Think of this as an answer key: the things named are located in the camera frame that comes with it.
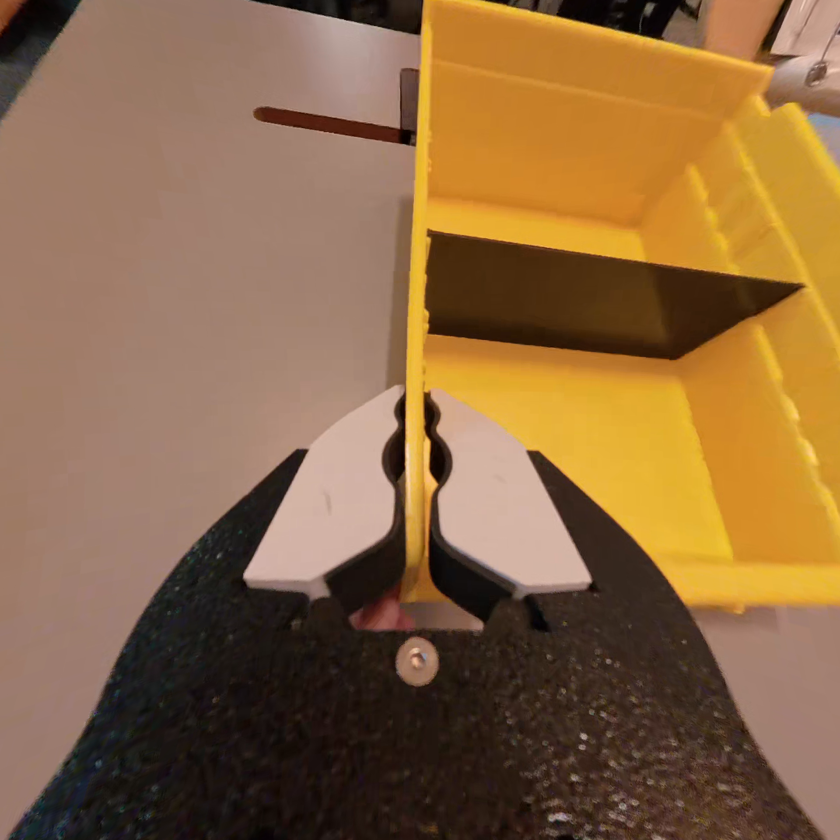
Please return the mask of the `yellow plastic bin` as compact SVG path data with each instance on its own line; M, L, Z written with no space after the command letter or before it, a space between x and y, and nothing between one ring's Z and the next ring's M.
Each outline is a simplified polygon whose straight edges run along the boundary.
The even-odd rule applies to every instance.
M838 167L771 70L487 2L422 16L406 342L409 564L426 396L558 467L683 602L838 605ZM801 283L679 360L429 331L431 233Z

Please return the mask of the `white board stand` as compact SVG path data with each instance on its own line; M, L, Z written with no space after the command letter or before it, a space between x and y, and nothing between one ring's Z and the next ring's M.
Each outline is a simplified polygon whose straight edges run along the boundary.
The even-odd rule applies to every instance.
M777 108L796 103L808 112L839 117L839 53L790 58L773 70L765 98Z

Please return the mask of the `black divider plate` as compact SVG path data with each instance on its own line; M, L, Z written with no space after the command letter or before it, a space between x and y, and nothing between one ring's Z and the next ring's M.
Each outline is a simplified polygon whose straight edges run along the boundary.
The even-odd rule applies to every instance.
M804 288L432 232L426 309L434 335L677 361Z

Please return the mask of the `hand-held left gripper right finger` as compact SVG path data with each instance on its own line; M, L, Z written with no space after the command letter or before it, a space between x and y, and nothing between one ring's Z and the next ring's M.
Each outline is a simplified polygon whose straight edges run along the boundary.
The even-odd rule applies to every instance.
M483 623L506 600L588 590L592 575L525 446L438 388L426 418L436 588Z

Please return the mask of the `grey desk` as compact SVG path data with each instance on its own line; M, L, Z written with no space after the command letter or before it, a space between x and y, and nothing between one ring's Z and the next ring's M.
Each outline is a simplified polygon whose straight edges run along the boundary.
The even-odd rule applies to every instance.
M410 565L409 62L253 2L86 2L2 122L2 834L823 838L690 607L528 450L591 573L483 623ZM406 568L244 572L405 388ZM21 795L21 805L11 805Z

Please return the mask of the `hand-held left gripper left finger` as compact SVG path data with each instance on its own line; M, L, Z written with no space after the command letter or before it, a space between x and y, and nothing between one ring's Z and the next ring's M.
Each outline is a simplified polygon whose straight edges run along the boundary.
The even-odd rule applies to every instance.
M378 601L406 568L405 388L395 385L318 437L244 572L251 589Z

